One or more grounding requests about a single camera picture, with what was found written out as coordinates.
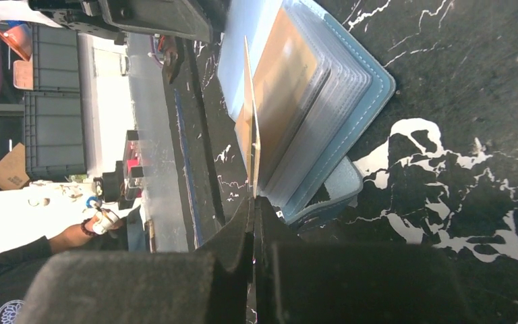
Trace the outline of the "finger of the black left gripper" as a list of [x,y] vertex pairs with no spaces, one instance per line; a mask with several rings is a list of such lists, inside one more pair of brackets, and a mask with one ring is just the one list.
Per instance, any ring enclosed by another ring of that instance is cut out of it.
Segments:
[[107,0],[99,2],[103,20],[126,32],[163,34],[212,42],[225,30],[229,1]]

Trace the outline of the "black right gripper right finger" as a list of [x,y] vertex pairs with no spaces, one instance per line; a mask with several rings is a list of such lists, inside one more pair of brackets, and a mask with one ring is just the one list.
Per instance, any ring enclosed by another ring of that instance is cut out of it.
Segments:
[[259,323],[468,323],[455,271],[435,248],[305,242],[255,202]]

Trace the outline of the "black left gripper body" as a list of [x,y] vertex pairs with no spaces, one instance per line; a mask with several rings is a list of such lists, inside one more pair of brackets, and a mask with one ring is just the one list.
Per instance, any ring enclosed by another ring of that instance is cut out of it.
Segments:
[[104,21],[99,1],[29,0],[28,6],[64,28],[126,44],[126,33]]

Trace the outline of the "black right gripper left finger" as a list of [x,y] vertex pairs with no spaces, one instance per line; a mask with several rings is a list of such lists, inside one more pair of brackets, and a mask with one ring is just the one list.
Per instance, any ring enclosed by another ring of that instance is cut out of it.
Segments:
[[64,252],[38,272],[18,323],[245,323],[253,200],[192,252]]

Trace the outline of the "gold VIP credit card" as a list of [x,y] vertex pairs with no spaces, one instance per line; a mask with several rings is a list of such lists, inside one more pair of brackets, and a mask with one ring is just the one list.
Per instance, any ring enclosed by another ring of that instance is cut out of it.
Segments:
[[248,39],[246,36],[244,37],[243,54],[243,105],[235,124],[235,131],[246,167],[248,191],[252,198],[256,198],[261,144],[258,131],[253,75],[250,65]]

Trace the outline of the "light blue card holder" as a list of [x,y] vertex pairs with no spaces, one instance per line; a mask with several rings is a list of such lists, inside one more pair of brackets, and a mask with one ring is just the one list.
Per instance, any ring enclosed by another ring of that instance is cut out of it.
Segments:
[[244,37],[252,75],[280,8],[287,10],[318,65],[291,142],[257,195],[281,210],[295,229],[320,225],[354,203],[362,177],[347,152],[392,97],[394,78],[315,1],[233,1],[227,15],[217,76],[229,117],[243,105]]

